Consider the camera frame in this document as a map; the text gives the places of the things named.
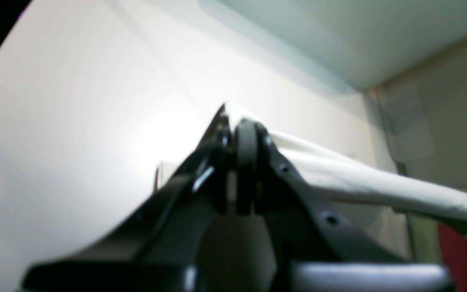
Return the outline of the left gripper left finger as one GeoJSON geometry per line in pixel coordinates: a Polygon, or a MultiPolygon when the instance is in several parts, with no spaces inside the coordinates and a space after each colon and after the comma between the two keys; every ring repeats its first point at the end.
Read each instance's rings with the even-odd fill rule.
{"type": "Polygon", "coordinates": [[[32,266],[24,292],[204,292],[201,241],[227,209],[231,132],[221,122],[163,187],[96,243],[32,266]]]}

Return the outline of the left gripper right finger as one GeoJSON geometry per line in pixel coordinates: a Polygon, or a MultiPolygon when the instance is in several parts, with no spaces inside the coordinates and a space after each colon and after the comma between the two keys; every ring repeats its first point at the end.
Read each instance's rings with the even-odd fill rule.
{"type": "Polygon", "coordinates": [[[276,272],[270,292],[452,292],[447,268],[381,248],[315,191],[259,122],[236,126],[240,215],[261,215],[276,272]]]}

